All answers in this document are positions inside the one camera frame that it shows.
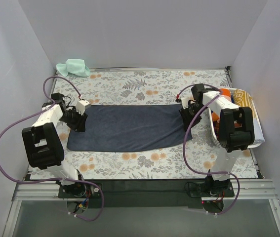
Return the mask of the dark grey towel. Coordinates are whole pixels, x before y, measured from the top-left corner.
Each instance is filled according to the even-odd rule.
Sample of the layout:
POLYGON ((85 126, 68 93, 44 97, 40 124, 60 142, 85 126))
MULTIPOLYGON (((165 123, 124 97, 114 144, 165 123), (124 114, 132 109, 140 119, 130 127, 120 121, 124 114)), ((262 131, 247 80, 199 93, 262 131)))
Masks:
POLYGON ((70 131, 75 152, 143 152, 181 145, 186 137, 181 105, 101 106, 86 110, 85 132, 70 131))

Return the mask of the orange peach printed towel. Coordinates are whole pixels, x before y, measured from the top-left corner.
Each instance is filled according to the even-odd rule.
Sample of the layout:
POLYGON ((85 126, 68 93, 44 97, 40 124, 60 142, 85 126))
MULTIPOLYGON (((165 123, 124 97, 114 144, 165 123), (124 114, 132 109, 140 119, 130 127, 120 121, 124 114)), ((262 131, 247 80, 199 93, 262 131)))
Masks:
MULTIPOLYGON (((222 95, 231 102, 232 100, 230 91, 226 88, 221 88, 221 91, 222 95)), ((219 116, 214 111, 211 111, 211 118, 213 122, 219 122, 219 116)))

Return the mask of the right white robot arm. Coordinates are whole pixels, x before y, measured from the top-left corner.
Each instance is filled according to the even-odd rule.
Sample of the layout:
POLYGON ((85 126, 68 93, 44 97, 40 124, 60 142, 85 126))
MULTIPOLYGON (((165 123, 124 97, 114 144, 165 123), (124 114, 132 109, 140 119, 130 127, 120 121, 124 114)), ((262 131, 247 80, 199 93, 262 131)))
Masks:
POLYGON ((182 105, 180 115, 186 133, 200 122, 202 112, 210 109, 219 116, 217 141, 221 147, 214 166, 204 173, 204 181, 195 184, 194 189, 199 196, 222 197, 233 190, 230 177, 238 156, 255 140, 253 111, 232 103, 222 89, 212 85, 199 83, 189 88, 192 99, 176 96, 176 102, 182 105))

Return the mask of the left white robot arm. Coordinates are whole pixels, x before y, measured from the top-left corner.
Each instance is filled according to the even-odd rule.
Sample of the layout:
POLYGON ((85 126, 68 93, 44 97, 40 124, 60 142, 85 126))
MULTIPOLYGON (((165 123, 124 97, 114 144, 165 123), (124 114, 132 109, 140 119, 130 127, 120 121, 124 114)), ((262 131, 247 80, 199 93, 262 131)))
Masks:
POLYGON ((61 93, 51 94, 51 102, 42 106, 43 113, 31 126, 22 130, 22 138, 32 168, 48 171, 62 189, 75 197, 86 194, 87 185, 81 173, 65 161, 65 153, 56 126, 64 122, 74 132, 85 132, 86 109, 91 106, 80 99, 74 106, 67 106, 61 93))

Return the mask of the floral table mat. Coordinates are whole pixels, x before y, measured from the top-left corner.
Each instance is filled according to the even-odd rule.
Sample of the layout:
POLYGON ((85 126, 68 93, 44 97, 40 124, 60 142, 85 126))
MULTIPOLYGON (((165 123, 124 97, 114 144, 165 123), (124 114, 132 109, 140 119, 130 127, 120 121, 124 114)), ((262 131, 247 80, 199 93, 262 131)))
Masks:
MULTIPOLYGON (((229 86, 224 70, 93 71, 87 78, 54 79, 50 93, 62 93, 72 102, 80 93, 94 105, 168 105, 175 103, 177 94, 189 96, 188 85, 195 83, 229 86)), ((201 178, 220 151, 212 141, 208 112, 193 127, 192 137, 185 146, 136 153, 65 150, 65 160, 85 179, 201 178)))

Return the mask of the mint green towel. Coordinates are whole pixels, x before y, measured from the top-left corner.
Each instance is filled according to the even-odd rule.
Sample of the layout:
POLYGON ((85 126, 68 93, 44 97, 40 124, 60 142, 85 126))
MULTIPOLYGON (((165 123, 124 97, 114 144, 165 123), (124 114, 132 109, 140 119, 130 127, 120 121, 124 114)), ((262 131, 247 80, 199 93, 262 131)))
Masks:
POLYGON ((78 77, 88 77, 91 72, 82 59, 68 59, 65 63, 56 64, 56 71, 63 77, 73 74, 78 77))

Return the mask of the yellow patterned rolled towel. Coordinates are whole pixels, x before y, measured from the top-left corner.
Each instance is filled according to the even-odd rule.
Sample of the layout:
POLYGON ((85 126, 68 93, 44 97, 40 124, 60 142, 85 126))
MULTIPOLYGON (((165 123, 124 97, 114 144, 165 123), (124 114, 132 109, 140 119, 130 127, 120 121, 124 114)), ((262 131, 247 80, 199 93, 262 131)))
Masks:
POLYGON ((240 107, 250 107, 253 112, 253 117, 257 119, 257 114, 255 112, 253 99, 250 94, 244 90, 236 89, 233 92, 234 103, 240 107))

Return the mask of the white plastic basket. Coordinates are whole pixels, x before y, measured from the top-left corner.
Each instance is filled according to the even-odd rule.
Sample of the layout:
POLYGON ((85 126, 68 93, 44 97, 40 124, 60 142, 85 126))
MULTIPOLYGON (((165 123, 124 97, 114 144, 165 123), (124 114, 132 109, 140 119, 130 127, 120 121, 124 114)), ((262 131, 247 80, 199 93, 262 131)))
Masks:
MULTIPOLYGON (((256 112, 256 114, 257 114, 257 120, 258 120, 259 125, 260 125, 260 127, 261 127, 261 123, 260 123, 260 120, 259 120, 259 116, 258 116, 256 107, 255 107, 255 104, 254 104, 254 108, 255 108, 255 112, 256 112)), ((216 146, 219 146, 219 147, 220 147, 220 143, 219 143, 219 141, 217 140, 217 136, 216 136, 216 133, 215 133, 214 123, 213 123, 212 118, 211 118, 211 109, 208 108, 207 111, 208 111, 208 113, 209 113, 209 116, 208 116, 208 117, 209 117, 209 120, 210 120, 211 139, 212 139, 213 143, 214 143, 216 146)), ((257 148, 257 147, 259 147, 261 144, 257 144, 257 145, 251 144, 251 145, 248 146, 248 148, 249 148, 249 149, 257 148)))

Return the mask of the light blue rolled towel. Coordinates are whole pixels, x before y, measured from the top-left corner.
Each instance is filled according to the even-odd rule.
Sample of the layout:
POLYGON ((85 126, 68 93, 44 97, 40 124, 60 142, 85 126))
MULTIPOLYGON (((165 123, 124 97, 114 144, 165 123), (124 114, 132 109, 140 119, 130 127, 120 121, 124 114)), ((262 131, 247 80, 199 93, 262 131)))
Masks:
POLYGON ((257 118, 253 118, 253 126, 254 126, 254 138, 255 138, 253 145, 264 143, 265 138, 263 136, 263 132, 257 118))

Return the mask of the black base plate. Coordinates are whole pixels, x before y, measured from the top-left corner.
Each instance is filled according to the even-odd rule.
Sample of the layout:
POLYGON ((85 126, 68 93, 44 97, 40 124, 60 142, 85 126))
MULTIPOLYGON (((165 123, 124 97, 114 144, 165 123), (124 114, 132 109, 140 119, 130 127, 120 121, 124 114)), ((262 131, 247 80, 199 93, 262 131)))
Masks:
POLYGON ((210 185, 205 179, 93 180, 109 207, 202 208, 201 199, 219 195, 232 198, 237 193, 231 183, 210 185))

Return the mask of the aluminium frame rail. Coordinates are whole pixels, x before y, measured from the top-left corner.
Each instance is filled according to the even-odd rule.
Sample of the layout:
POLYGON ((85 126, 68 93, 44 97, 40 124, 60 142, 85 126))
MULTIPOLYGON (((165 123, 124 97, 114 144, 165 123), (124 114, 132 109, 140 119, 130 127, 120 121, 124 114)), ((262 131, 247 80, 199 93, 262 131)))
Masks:
MULTIPOLYGON (((53 182, 21 184, 16 187, 13 198, 18 200, 54 200, 59 186, 53 182)), ((278 195, 270 179, 240 179, 238 199, 277 199, 278 195)))

